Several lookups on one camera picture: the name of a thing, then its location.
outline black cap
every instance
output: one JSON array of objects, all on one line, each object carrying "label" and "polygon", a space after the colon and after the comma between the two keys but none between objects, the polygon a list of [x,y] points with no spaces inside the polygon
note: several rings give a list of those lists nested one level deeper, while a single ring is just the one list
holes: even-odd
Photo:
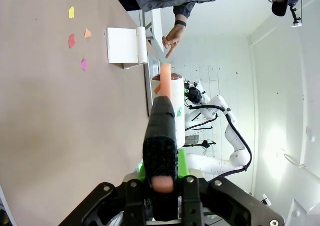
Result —
[{"label": "black cap", "polygon": [[288,5],[295,5],[299,0],[284,0],[283,2],[275,1],[272,4],[272,12],[277,16],[284,16]]}]

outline orange sticker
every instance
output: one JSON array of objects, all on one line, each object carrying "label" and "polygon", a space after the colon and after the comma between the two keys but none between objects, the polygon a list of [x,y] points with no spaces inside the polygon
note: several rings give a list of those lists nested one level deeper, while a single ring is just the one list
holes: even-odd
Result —
[{"label": "orange sticker", "polygon": [[161,90],[161,84],[159,84],[155,89],[154,89],[154,93],[157,95],[159,93],[159,91]]}]

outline hand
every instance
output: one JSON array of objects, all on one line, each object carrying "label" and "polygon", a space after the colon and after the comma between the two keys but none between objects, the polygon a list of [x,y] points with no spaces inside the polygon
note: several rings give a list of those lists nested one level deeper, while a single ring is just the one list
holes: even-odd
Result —
[{"label": "hand", "polygon": [[172,28],[166,37],[162,37],[162,43],[164,47],[166,49],[170,48],[169,52],[165,56],[166,58],[169,58],[177,45],[179,45],[180,41],[185,35],[185,31],[186,27],[184,25],[177,24]]}]

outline paper roll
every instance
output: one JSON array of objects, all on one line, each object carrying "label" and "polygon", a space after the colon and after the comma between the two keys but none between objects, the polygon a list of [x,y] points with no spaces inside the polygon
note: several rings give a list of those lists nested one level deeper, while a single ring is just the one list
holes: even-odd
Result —
[{"label": "paper roll", "polygon": [[[175,120],[175,136],[177,148],[181,148],[185,145],[185,85],[184,78],[172,80],[171,78],[171,90],[172,90],[172,106],[174,109]],[[160,78],[155,76],[151,80],[152,99],[161,96]]]},{"label": "paper roll", "polygon": [[147,55],[147,41],[146,41],[146,29],[143,26],[136,28],[136,35],[138,38],[138,63],[147,64],[148,55]]}]

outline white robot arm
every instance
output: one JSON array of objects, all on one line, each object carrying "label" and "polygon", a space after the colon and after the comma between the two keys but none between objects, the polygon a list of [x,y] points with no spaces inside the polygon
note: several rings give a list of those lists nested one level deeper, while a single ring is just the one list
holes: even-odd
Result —
[{"label": "white robot arm", "polygon": [[[233,124],[234,128],[238,130],[237,119],[235,115],[232,113],[232,111],[229,109],[227,103],[222,98],[222,96],[216,95],[211,100],[208,100],[209,97],[203,90],[201,82],[195,82],[195,84],[193,85],[195,86],[192,87],[195,87],[195,89],[198,90],[197,93],[201,94],[201,100],[199,101],[199,95],[197,96],[197,100],[195,100],[194,97],[188,97],[188,99],[196,106],[214,105],[225,109],[223,113],[225,115],[229,115],[231,123]],[[190,92],[191,90],[193,90],[192,87],[189,88],[188,92],[186,93],[186,96],[188,96],[188,93],[192,94],[192,92]],[[193,111],[191,114],[185,116],[185,127],[188,128],[191,127],[191,125],[198,124],[199,121],[192,121],[192,119],[194,119],[196,115],[198,115],[199,113],[203,114],[207,119],[213,119],[218,111],[219,110],[215,108],[197,109]],[[251,159],[251,155],[230,124],[228,124],[226,128],[224,136],[234,148],[234,152],[230,155],[229,160],[222,160],[196,154],[188,154],[188,167],[192,169],[201,170],[207,174],[213,174],[217,176],[232,170],[241,169],[244,166],[246,166]]]}]

